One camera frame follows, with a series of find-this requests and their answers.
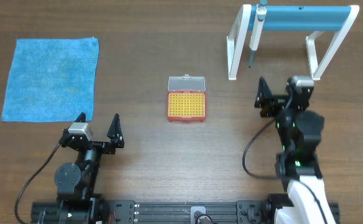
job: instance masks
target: wooden tabletop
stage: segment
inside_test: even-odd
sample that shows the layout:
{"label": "wooden tabletop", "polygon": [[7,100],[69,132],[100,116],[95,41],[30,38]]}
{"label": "wooden tabletop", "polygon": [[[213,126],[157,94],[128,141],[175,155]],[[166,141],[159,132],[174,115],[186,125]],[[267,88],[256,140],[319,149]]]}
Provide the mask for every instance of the wooden tabletop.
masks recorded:
{"label": "wooden tabletop", "polygon": [[[264,32],[254,66],[246,42],[236,81],[227,79],[226,36],[244,3],[255,1],[5,1],[0,0],[0,223],[15,223],[19,191],[43,164],[70,123],[3,123],[2,106],[16,39],[97,37],[94,139],[106,140],[119,113],[125,148],[103,156],[95,192],[140,202],[235,202],[282,193],[281,182],[246,175],[241,157],[268,121],[254,108],[260,76],[283,93],[286,80],[308,75],[309,32]],[[363,223],[363,0],[277,1],[289,5],[360,5],[360,13],[321,81],[310,109],[325,117],[317,148],[329,201],[339,202],[342,223]],[[316,40],[324,55],[332,34]],[[169,123],[169,76],[204,76],[204,123]],[[248,154],[258,174],[274,174],[282,150],[271,127]],[[29,221],[33,201],[54,200],[57,167],[76,152],[60,148],[32,181],[19,212]]]}

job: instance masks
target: white object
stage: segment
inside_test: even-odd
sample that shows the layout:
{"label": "white object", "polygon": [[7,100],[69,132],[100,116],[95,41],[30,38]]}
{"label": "white object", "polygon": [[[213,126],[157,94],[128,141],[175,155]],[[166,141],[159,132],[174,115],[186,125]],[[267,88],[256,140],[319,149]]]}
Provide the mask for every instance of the white object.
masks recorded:
{"label": "white object", "polygon": [[[325,196],[324,182],[315,176],[300,176],[300,181],[305,183],[316,195],[328,224],[335,224],[335,219]],[[323,224],[323,216],[313,195],[301,183],[291,180],[288,184],[288,196],[294,207],[278,209],[274,215],[275,224]]]}
{"label": "white object", "polygon": [[[322,74],[325,71],[325,68],[328,66],[329,62],[333,58],[340,44],[344,40],[346,34],[349,32],[352,24],[354,23],[358,15],[358,12],[360,10],[360,7],[359,6],[350,6],[350,7],[351,7],[350,14],[348,15],[346,21],[344,21],[341,30],[335,32],[331,44],[329,45],[328,50],[326,51],[325,56],[322,59],[322,61],[319,63],[319,65],[317,61],[317,54],[315,50],[314,40],[315,38],[319,37],[323,32],[314,31],[311,35],[306,37],[306,47],[307,47],[308,61],[310,67],[310,74],[313,80],[319,80],[321,78]],[[232,25],[230,34],[227,36],[227,65],[228,65],[229,80],[237,79],[237,71],[238,71],[239,61],[241,59],[242,49],[244,48],[246,33],[248,31],[251,9],[252,6],[250,4],[242,5],[236,17],[236,20]],[[255,47],[256,41],[257,45],[259,45],[260,36],[257,39],[256,37],[254,37],[254,35],[257,34],[252,33],[252,38],[250,40],[252,45],[249,44],[250,48]]]}
{"label": "white object", "polygon": [[351,26],[353,25],[358,15],[358,12],[360,11],[360,7],[359,6],[350,6],[350,7],[351,11],[349,16],[347,17],[346,21],[344,21],[342,29],[335,32],[335,34],[333,35],[331,44],[329,45],[328,50],[326,51],[319,65],[317,62],[317,53],[314,40],[324,32],[314,31],[312,34],[306,37],[308,63],[310,66],[311,78],[313,80],[319,80],[321,78],[321,76],[325,71],[325,68],[328,66],[329,62],[333,58],[333,55],[335,55],[337,49],[339,48],[346,34],[349,32]]}
{"label": "white object", "polygon": [[252,6],[250,4],[241,6],[236,20],[231,27],[231,31],[227,36],[227,65],[229,80],[237,79],[238,65],[241,59],[242,49],[244,48],[246,32],[248,31],[251,9]]}
{"label": "white object", "polygon": [[256,8],[256,15],[255,15],[255,22],[254,22],[254,28],[252,30],[252,35],[250,36],[250,42],[249,47],[251,50],[257,50],[257,47],[259,46],[260,36],[262,35],[264,20],[259,21],[258,16],[265,16],[267,13],[267,10],[264,6]]}

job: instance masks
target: open box lid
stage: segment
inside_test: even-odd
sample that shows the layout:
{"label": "open box lid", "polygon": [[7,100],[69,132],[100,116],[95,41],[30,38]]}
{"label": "open box lid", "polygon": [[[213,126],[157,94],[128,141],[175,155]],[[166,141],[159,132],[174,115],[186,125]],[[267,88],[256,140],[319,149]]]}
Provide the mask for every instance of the open box lid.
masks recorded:
{"label": "open box lid", "polygon": [[168,91],[205,91],[205,77],[169,77]]}

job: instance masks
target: black cable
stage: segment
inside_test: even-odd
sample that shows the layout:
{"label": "black cable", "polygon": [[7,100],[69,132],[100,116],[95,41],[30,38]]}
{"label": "black cable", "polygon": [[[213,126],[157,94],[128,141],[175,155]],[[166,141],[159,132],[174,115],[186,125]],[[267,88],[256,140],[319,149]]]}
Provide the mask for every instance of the black cable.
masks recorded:
{"label": "black cable", "polygon": [[24,187],[21,189],[20,194],[17,197],[16,204],[14,205],[14,214],[16,216],[17,221],[19,221],[19,223],[21,223],[21,224],[27,224],[26,222],[24,222],[23,220],[21,220],[21,218],[19,216],[19,212],[18,212],[19,202],[20,202],[20,199],[21,199],[22,194],[24,193],[24,191],[28,187],[28,185],[31,183],[32,179],[34,179],[35,176],[38,175],[39,172],[42,171],[45,168],[45,166],[49,163],[49,161],[52,159],[53,155],[56,153],[56,151],[57,151],[57,149],[59,147],[60,147],[60,143],[58,143],[56,145],[56,147],[53,149],[52,153],[47,158],[47,160],[45,161],[45,163],[32,175],[32,177],[25,183]]}
{"label": "black cable", "polygon": [[[291,105],[292,99],[293,99],[293,92],[287,88],[288,92],[289,92],[289,100],[287,105],[285,106],[285,108],[283,109],[283,111],[281,111],[281,113],[283,113],[286,109],[289,108],[289,106]],[[248,150],[250,148],[250,146],[252,145],[252,143],[266,130],[266,128],[268,128],[275,120],[271,120],[270,122],[268,122],[265,126],[263,126],[263,128],[261,128],[256,134],[255,136],[249,141],[248,145],[245,147],[244,150],[244,154],[242,155],[242,167],[244,168],[245,172],[247,172],[247,174],[249,174],[251,177],[256,178],[256,179],[262,179],[262,180],[287,180],[287,181],[291,181],[291,180],[295,180],[297,182],[299,182],[301,185],[305,186],[310,193],[312,194],[312,196],[314,197],[314,201],[317,203],[319,211],[321,212],[321,215],[323,217],[324,223],[328,224],[328,222],[326,221],[326,217],[324,214],[324,210],[317,198],[317,196],[314,194],[314,192],[310,189],[309,186],[307,186],[305,183],[303,183],[302,181],[300,181],[297,178],[293,178],[293,177],[278,177],[278,176],[269,176],[269,175],[257,175],[257,174],[253,174],[251,173],[248,168],[246,167],[246,154],[248,153]]]}

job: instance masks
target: blue towel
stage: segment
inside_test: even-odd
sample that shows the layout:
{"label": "blue towel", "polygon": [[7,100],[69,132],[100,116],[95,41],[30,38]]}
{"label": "blue towel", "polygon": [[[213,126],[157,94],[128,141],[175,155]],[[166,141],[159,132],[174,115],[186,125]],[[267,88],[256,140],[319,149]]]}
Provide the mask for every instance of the blue towel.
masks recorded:
{"label": "blue towel", "polygon": [[2,121],[91,121],[99,40],[19,39]]}

